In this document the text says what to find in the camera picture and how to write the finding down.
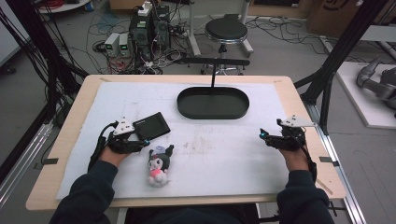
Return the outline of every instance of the desk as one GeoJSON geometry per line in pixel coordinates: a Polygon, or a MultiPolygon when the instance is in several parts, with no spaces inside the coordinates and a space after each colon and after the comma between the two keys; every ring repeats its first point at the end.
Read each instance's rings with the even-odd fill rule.
{"type": "MultiPolygon", "coordinates": [[[[63,179],[63,173],[70,152],[79,135],[82,124],[91,108],[96,92],[102,82],[170,82],[170,83],[203,83],[211,81],[210,76],[89,76],[85,79],[78,97],[61,129],[53,146],[49,158],[59,158],[55,165],[45,165],[38,177],[31,195],[26,203],[29,210],[51,210],[59,203],[56,198],[63,179]]],[[[304,108],[298,92],[288,77],[217,77],[217,83],[270,83],[276,87],[287,116],[293,114],[305,119],[309,116],[304,108]]],[[[331,163],[319,162],[318,157],[328,157],[328,153],[321,144],[314,128],[306,129],[306,139],[312,159],[318,164],[317,187],[326,191],[331,199],[341,199],[346,196],[344,187],[331,163]]],[[[211,197],[183,197],[156,199],[122,199],[114,200],[111,207],[154,206],[177,204],[208,204],[208,203],[251,203],[274,202],[276,194],[271,195],[240,195],[240,196],[211,196],[211,197]]]]}

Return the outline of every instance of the sleeve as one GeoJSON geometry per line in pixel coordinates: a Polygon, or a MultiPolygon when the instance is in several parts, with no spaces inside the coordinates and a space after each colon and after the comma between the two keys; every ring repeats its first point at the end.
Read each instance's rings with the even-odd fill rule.
{"type": "Polygon", "coordinates": [[[285,189],[277,195],[280,223],[334,223],[329,197],[317,189],[308,171],[291,171],[285,189]]]}
{"type": "Polygon", "coordinates": [[[49,223],[110,223],[104,212],[114,197],[112,184],[117,172],[113,164],[97,161],[73,183],[49,223]]]}

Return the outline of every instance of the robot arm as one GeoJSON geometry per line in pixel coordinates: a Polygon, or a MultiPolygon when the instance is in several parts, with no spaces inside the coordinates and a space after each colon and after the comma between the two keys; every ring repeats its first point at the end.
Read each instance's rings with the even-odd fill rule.
{"type": "MultiPolygon", "coordinates": [[[[370,79],[370,77],[375,73],[375,69],[380,63],[380,59],[376,58],[372,60],[367,66],[363,67],[358,74],[358,78],[356,79],[356,84],[364,89],[372,91],[375,95],[381,100],[391,100],[395,97],[396,89],[392,87],[388,83],[391,82],[375,82],[370,79]]],[[[386,70],[383,72],[382,76],[389,78],[396,78],[395,69],[386,70]]]]}

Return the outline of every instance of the stuffed animal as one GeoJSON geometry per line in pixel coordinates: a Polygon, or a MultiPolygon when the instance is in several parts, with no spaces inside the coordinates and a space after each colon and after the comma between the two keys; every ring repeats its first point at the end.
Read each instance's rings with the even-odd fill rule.
{"type": "Polygon", "coordinates": [[[171,163],[174,146],[170,145],[167,149],[156,147],[156,150],[150,150],[148,155],[149,177],[148,183],[152,187],[160,188],[166,185],[169,180],[167,176],[168,168],[171,163]]]}

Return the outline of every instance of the gray floor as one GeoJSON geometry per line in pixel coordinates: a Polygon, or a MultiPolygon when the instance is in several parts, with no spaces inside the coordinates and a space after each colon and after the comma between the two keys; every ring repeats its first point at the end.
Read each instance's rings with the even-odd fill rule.
{"type": "MultiPolygon", "coordinates": [[[[106,68],[106,60],[100,54],[92,51],[92,44],[97,40],[106,39],[105,35],[97,34],[98,23],[115,24],[114,32],[120,32],[129,25],[128,13],[112,12],[104,5],[94,12],[86,12],[76,9],[57,15],[59,27],[75,59],[90,74],[98,74],[98,65],[93,65],[88,57],[88,51],[100,64],[106,68]]],[[[197,19],[196,27],[208,22],[209,17],[197,19]]],[[[299,37],[309,35],[304,27],[304,21],[297,21],[288,25],[288,31],[298,34],[299,37]]],[[[263,25],[267,30],[273,29],[270,25],[263,25]]],[[[285,38],[296,38],[297,35],[287,34],[283,27],[285,38]]],[[[281,37],[279,29],[268,31],[271,35],[281,37]]],[[[259,28],[248,29],[248,41],[255,52],[248,58],[250,66],[244,74],[288,76],[293,81],[300,80],[319,69],[326,60],[323,46],[317,39],[306,39],[306,44],[291,44],[269,35],[259,28]]],[[[210,42],[204,35],[198,35],[197,41],[201,52],[205,57],[218,56],[217,44],[210,42]]],[[[376,55],[381,55],[385,63],[394,61],[382,50],[376,48],[373,43],[361,42],[354,48],[349,61],[366,62],[376,55]]],[[[247,57],[241,46],[229,47],[229,58],[244,59],[247,57]]],[[[23,133],[29,127],[35,116],[44,105],[44,84],[35,74],[32,65],[22,52],[18,53],[12,60],[17,68],[16,74],[5,74],[0,76],[0,106],[1,106],[1,128],[0,128],[0,162],[3,162],[7,154],[14,148],[23,133]]],[[[165,74],[200,74],[199,65],[171,65],[163,69],[165,74]]],[[[39,162],[45,148],[50,145],[58,132],[55,129],[48,143],[43,147],[35,162],[39,162]]],[[[396,159],[396,131],[366,128],[359,117],[356,109],[349,100],[343,87],[335,78],[332,88],[332,99],[329,116],[329,132],[332,142],[336,148],[340,162],[346,172],[347,178],[367,223],[394,223],[396,222],[396,177],[393,175],[396,159]]],[[[1,223],[46,223],[52,214],[51,211],[31,212],[25,208],[27,197],[39,175],[39,170],[32,167],[28,170],[20,184],[8,199],[6,205],[0,210],[1,223]]],[[[341,202],[334,202],[334,206],[343,206],[341,202]]],[[[270,217],[276,213],[275,203],[262,203],[260,210],[263,217],[270,217]]],[[[111,220],[115,220],[117,209],[109,209],[107,212],[111,220]]],[[[349,223],[344,211],[337,211],[334,216],[336,223],[349,223]]]]}

